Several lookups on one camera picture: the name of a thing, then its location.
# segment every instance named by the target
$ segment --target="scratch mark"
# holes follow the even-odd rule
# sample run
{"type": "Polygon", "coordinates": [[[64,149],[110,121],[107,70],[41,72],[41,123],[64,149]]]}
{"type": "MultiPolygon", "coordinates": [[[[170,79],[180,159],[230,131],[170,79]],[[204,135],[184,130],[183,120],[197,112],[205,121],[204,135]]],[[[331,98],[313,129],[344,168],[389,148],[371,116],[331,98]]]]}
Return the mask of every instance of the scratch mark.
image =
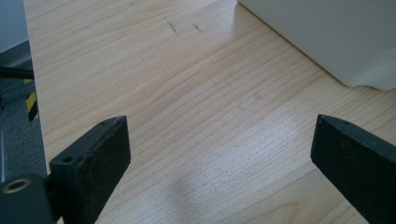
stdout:
{"type": "Polygon", "coordinates": [[[168,25],[171,27],[171,29],[173,30],[173,32],[176,33],[175,25],[172,24],[172,22],[170,22],[170,21],[168,20],[168,18],[166,18],[166,17],[165,17],[165,20],[166,20],[166,22],[168,22],[168,25]]]}
{"type": "Polygon", "coordinates": [[[260,101],[260,100],[262,100],[262,96],[260,94],[256,93],[256,94],[254,94],[254,99],[256,101],[260,101]]]}
{"type": "Polygon", "coordinates": [[[193,23],[192,25],[194,25],[195,30],[197,30],[199,33],[202,32],[202,30],[199,28],[199,26],[197,24],[193,23]]]}

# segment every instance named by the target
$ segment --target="black bracket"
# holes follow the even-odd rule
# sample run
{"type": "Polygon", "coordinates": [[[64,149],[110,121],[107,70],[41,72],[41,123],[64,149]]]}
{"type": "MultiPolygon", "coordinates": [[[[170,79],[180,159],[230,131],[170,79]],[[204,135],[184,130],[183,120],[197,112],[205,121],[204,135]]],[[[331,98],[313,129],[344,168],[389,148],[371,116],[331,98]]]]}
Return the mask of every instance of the black bracket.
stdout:
{"type": "Polygon", "coordinates": [[[319,115],[312,162],[370,223],[396,223],[396,147],[342,119],[319,115]]]}
{"type": "Polygon", "coordinates": [[[126,117],[98,123],[50,163],[45,179],[24,175],[1,185],[0,223],[92,224],[131,162],[126,117]]]}

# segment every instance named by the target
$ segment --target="round hole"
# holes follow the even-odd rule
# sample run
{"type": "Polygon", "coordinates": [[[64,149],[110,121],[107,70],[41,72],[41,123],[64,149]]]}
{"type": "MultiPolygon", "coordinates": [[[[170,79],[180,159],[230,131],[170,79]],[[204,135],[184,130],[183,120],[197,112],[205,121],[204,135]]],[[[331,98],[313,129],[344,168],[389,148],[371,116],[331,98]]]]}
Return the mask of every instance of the round hole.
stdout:
{"type": "Polygon", "coordinates": [[[32,181],[28,178],[14,180],[3,188],[3,192],[4,193],[18,192],[26,188],[28,185],[30,185],[31,182],[32,181]]]}
{"type": "Polygon", "coordinates": [[[65,158],[63,159],[64,162],[70,162],[70,161],[72,161],[72,160],[73,160],[73,157],[65,157],[65,158]]]}

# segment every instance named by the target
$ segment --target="yellow and black warning tape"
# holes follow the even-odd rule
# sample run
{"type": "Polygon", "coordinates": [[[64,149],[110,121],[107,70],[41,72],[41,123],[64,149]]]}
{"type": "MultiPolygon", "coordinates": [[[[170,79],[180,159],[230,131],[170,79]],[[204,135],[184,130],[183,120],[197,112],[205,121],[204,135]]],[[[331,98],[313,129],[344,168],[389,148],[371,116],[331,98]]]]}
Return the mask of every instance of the yellow and black warning tape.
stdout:
{"type": "MultiPolygon", "coordinates": [[[[31,79],[25,79],[24,82],[25,82],[25,84],[27,84],[31,81],[32,81],[31,79]]],[[[27,105],[29,121],[38,119],[38,106],[37,106],[37,97],[35,95],[35,91],[30,93],[26,97],[26,105],[27,105]]]]}

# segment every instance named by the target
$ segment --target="wood grain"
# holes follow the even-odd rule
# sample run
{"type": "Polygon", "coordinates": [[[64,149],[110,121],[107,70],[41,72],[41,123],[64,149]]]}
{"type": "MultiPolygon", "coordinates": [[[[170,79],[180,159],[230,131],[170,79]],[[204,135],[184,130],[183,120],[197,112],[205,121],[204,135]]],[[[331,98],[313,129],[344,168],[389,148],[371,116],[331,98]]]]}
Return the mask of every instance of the wood grain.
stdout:
{"type": "Polygon", "coordinates": [[[365,223],[309,158],[317,114],[396,144],[396,91],[349,88],[235,0],[26,0],[47,161],[126,115],[98,223],[365,223]]]}

